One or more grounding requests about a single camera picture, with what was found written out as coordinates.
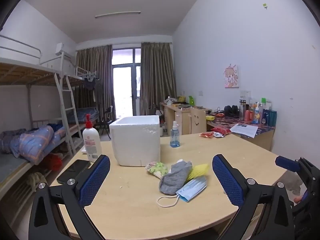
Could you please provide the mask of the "steel thermos bottle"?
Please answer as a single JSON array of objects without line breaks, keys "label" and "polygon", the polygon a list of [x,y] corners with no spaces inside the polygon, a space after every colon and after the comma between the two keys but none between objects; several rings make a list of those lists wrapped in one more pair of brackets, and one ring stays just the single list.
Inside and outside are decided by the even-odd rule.
[{"label": "steel thermos bottle", "polygon": [[245,112],[246,112],[246,100],[240,99],[239,100],[239,118],[242,121],[244,121],[245,119]]}]

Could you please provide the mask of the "left brown curtain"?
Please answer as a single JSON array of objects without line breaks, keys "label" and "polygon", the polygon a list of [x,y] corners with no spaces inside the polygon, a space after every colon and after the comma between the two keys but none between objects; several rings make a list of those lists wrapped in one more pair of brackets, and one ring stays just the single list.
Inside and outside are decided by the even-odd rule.
[{"label": "left brown curtain", "polygon": [[103,118],[103,113],[111,106],[111,119],[116,119],[112,56],[111,45],[79,50],[76,54],[76,66],[79,70],[95,77],[86,77],[84,83],[75,88],[75,105],[77,108],[97,107],[99,119]]}]

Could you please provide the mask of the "blue plaid quilt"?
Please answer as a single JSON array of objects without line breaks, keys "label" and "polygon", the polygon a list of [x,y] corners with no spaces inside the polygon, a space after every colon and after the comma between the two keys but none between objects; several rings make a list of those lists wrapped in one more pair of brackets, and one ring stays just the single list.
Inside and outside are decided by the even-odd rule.
[{"label": "blue plaid quilt", "polygon": [[13,154],[15,158],[24,158],[34,165],[39,165],[65,135],[64,127],[55,131],[50,125],[29,131],[4,131],[1,133],[1,153]]}]

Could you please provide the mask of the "red snack packet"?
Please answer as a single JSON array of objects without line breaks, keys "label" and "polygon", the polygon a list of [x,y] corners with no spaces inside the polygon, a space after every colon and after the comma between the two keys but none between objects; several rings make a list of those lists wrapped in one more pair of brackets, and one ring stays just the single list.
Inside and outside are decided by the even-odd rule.
[{"label": "red snack packet", "polygon": [[203,137],[203,138],[212,138],[214,136],[214,132],[203,132],[200,134],[200,137]]}]

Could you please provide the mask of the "light wooden desk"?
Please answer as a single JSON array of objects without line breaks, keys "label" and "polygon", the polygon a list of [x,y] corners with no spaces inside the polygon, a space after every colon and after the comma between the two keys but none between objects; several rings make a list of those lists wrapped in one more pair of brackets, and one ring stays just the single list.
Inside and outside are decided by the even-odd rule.
[{"label": "light wooden desk", "polygon": [[176,121],[180,135],[191,134],[190,111],[192,108],[203,109],[206,114],[212,111],[210,108],[198,106],[185,107],[185,105],[168,105],[166,103],[161,103],[161,107],[164,110],[165,123],[167,124],[168,131],[172,129],[172,122]]}]

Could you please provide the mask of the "large red snack pack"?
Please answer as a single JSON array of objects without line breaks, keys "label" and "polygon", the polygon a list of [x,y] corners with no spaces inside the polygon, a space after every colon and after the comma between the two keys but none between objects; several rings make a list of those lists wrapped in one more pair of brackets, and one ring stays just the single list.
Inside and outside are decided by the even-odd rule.
[{"label": "large red snack pack", "polygon": [[211,131],[221,133],[222,135],[231,134],[231,130],[225,127],[213,127]]}]

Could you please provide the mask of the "blue spray bottle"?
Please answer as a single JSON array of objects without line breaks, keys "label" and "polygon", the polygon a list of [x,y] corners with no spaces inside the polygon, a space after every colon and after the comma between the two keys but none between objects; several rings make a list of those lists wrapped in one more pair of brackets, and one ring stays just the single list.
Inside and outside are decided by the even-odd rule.
[{"label": "blue spray bottle", "polygon": [[172,122],[172,129],[170,131],[170,146],[172,148],[180,147],[180,133],[176,121]]}]

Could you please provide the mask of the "white lotion pump bottle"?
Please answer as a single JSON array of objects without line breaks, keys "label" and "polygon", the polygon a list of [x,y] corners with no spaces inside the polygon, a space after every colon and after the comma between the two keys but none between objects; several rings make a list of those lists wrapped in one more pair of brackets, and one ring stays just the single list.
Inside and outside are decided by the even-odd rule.
[{"label": "white lotion pump bottle", "polygon": [[94,163],[102,155],[102,148],[99,132],[93,127],[90,114],[86,115],[86,128],[82,137],[88,160]]}]

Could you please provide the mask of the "metal bunk bed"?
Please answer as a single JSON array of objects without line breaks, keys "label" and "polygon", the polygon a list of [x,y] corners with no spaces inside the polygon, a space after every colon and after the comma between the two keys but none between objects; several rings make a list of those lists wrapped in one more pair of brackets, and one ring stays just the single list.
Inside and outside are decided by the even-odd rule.
[{"label": "metal bunk bed", "polygon": [[[85,116],[96,108],[77,108],[74,90],[86,77],[75,64],[63,54],[46,59],[41,49],[25,42],[1,36],[1,53],[13,52],[24,60],[1,56],[1,133],[18,129],[33,130],[50,125],[56,131],[66,129],[61,145],[67,147],[66,156],[72,157],[82,146],[81,130]],[[39,164],[48,160],[48,155]],[[34,164],[13,154],[1,153],[1,195],[5,195]]]}]

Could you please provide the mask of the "glass balcony door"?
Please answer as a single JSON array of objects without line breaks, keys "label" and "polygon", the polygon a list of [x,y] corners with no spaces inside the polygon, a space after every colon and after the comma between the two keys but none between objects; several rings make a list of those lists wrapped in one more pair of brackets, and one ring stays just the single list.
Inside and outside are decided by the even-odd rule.
[{"label": "glass balcony door", "polygon": [[116,118],[140,115],[141,49],[113,50],[113,91]]}]

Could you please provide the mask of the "blue toiletry box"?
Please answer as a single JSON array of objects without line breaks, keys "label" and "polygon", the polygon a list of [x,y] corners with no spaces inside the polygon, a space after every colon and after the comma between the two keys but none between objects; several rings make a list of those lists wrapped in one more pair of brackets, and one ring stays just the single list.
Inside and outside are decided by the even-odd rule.
[{"label": "blue toiletry box", "polygon": [[269,109],[263,110],[261,123],[270,127],[275,127],[277,122],[277,112]]}]

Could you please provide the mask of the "brown curtain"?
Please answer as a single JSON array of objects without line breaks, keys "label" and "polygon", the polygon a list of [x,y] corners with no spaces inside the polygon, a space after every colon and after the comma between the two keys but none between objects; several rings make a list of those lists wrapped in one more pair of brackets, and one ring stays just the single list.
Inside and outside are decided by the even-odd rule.
[{"label": "brown curtain", "polygon": [[153,115],[155,105],[177,96],[169,43],[142,43],[140,77],[140,115]]},{"label": "brown curtain", "polygon": [[103,113],[111,106],[111,119],[116,119],[112,56],[111,45],[79,50],[76,54],[76,66],[79,70],[95,77],[86,77],[84,83],[75,88],[75,105],[77,108],[97,107],[99,119],[103,118]]}]

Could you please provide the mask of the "yellow foam fruit net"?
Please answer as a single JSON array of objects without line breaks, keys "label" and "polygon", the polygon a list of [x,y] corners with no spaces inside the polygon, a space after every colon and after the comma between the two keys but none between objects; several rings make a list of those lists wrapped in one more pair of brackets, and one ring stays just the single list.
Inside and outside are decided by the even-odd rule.
[{"label": "yellow foam fruit net", "polygon": [[200,164],[200,165],[196,165],[194,166],[191,171],[189,172],[187,178],[186,178],[186,182],[200,177],[200,176],[206,176],[209,170],[209,165],[208,164]]}]

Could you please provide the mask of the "printed white paper sheet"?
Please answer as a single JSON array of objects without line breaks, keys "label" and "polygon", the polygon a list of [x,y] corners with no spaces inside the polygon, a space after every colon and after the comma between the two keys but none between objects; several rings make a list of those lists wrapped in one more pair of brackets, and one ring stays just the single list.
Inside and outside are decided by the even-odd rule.
[{"label": "printed white paper sheet", "polygon": [[230,130],[232,133],[237,133],[245,135],[249,138],[254,138],[257,133],[258,126],[248,124],[235,124],[233,127],[230,128]]}]

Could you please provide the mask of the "black folding chair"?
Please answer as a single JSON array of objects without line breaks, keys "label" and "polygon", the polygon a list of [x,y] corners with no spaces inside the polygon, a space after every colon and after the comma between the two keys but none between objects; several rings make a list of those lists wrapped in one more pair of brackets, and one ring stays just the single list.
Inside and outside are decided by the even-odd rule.
[{"label": "black folding chair", "polygon": [[113,122],[112,112],[113,106],[108,107],[107,110],[104,111],[104,113],[102,114],[102,119],[99,122],[97,122],[95,126],[100,134],[106,132],[109,138],[111,138],[109,134],[109,126]]}]

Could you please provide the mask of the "red orange bottle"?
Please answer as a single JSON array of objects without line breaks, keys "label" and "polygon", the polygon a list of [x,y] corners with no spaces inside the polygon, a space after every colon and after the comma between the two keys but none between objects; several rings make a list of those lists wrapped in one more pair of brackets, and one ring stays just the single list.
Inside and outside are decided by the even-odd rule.
[{"label": "red orange bottle", "polygon": [[252,122],[253,121],[253,115],[254,115],[254,112],[252,110],[246,110],[245,111],[245,122]]}]

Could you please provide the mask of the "black smartphone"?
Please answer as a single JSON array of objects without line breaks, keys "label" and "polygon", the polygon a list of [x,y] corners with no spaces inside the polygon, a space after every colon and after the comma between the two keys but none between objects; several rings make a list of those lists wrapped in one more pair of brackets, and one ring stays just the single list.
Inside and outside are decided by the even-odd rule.
[{"label": "black smartphone", "polygon": [[69,179],[75,179],[82,171],[89,168],[91,162],[78,159],[63,171],[56,179],[59,184],[65,184]]}]

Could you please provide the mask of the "white styrofoam box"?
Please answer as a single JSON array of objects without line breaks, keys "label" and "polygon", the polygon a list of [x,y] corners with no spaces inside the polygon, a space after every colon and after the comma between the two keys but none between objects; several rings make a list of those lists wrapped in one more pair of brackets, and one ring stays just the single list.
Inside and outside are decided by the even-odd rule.
[{"label": "white styrofoam box", "polygon": [[123,117],[110,124],[114,157],[120,166],[144,167],[161,160],[159,116]]}]

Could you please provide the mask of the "ceiling tube light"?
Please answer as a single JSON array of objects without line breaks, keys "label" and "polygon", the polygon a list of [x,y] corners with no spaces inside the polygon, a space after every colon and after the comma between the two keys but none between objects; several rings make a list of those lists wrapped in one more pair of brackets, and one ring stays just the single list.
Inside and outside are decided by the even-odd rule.
[{"label": "ceiling tube light", "polygon": [[119,12],[111,12],[107,14],[95,15],[94,18],[102,18],[102,17],[110,17],[110,16],[119,16],[119,15],[140,15],[141,11],[119,11]]}]

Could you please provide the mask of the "wooden smiley chair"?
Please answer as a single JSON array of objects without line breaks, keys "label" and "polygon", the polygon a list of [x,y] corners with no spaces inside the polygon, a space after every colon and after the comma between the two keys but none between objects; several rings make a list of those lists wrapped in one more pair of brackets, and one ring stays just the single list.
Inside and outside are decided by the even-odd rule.
[{"label": "wooden smiley chair", "polygon": [[191,134],[203,133],[207,131],[206,112],[203,109],[192,108],[190,111]]}]

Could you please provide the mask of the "blue face mask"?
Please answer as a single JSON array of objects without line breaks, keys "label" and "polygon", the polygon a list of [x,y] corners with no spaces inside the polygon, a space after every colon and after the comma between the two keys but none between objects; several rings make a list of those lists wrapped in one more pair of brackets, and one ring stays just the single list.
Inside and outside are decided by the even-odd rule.
[{"label": "blue face mask", "polygon": [[[207,188],[206,176],[199,176],[187,182],[181,189],[176,191],[175,195],[159,197],[156,203],[158,206],[162,208],[173,207],[178,203],[180,199],[188,203],[191,200],[193,200],[195,197],[197,197],[206,188]],[[160,203],[160,200],[163,198],[174,199],[175,201],[170,205],[162,205]]]}]

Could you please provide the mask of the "right brown curtain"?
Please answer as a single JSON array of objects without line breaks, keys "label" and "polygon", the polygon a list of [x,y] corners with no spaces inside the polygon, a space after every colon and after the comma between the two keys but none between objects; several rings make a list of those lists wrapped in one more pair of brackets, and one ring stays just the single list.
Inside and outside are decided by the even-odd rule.
[{"label": "right brown curtain", "polygon": [[153,115],[155,105],[177,96],[169,43],[142,43],[140,77],[140,115]]}]

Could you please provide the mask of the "white air conditioner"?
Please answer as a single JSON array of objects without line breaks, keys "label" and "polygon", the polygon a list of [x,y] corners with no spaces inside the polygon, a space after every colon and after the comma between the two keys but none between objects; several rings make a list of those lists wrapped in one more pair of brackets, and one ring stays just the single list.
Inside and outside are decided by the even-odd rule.
[{"label": "white air conditioner", "polygon": [[62,54],[70,60],[75,59],[75,51],[73,51],[71,47],[64,45],[63,43],[58,43],[56,45],[55,55],[60,56]]}]

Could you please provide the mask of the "anime wall picture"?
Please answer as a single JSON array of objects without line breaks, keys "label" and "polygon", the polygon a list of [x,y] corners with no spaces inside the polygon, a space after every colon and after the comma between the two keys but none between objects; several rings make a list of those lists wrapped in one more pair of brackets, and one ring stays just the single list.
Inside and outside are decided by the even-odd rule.
[{"label": "anime wall picture", "polygon": [[239,71],[237,65],[229,65],[224,71],[225,88],[239,87]]}]

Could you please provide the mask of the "grey sock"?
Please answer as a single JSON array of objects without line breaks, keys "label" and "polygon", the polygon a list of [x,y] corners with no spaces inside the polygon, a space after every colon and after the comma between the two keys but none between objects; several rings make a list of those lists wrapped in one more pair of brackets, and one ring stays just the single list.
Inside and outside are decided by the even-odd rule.
[{"label": "grey sock", "polygon": [[175,193],[185,184],[193,165],[191,161],[179,161],[171,166],[171,171],[159,182],[159,191],[166,195]]}]

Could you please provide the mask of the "white snack packet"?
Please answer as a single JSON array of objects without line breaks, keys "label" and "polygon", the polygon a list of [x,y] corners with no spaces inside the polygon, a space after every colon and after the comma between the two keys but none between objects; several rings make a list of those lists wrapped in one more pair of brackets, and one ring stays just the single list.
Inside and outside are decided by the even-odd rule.
[{"label": "white snack packet", "polygon": [[213,132],[213,136],[214,136],[215,138],[223,138],[223,137],[224,137],[224,135],[221,134],[221,133],[219,133],[219,132]]}]

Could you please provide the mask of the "green floral plastic bag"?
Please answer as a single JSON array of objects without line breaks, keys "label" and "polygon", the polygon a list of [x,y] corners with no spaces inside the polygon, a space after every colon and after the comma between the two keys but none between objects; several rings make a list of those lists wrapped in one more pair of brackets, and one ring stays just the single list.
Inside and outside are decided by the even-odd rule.
[{"label": "green floral plastic bag", "polygon": [[169,170],[167,165],[162,162],[151,162],[148,163],[145,169],[152,175],[156,176],[159,179],[162,179],[164,175],[168,174]]}]

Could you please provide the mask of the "black headphones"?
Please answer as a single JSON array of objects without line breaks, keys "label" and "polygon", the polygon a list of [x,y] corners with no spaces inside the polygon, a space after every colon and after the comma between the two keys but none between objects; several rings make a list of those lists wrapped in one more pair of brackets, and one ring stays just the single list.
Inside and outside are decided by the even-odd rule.
[{"label": "black headphones", "polygon": [[225,106],[223,112],[225,116],[239,118],[239,108],[236,105]]}]

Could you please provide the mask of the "yellow object on desk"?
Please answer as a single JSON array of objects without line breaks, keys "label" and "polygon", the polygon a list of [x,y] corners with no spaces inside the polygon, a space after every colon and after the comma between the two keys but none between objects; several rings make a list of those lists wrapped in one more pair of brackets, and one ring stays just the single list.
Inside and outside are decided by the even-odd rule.
[{"label": "yellow object on desk", "polygon": [[215,120],[215,116],[207,115],[207,116],[206,116],[206,120],[207,120],[207,121],[213,121],[213,120]]}]

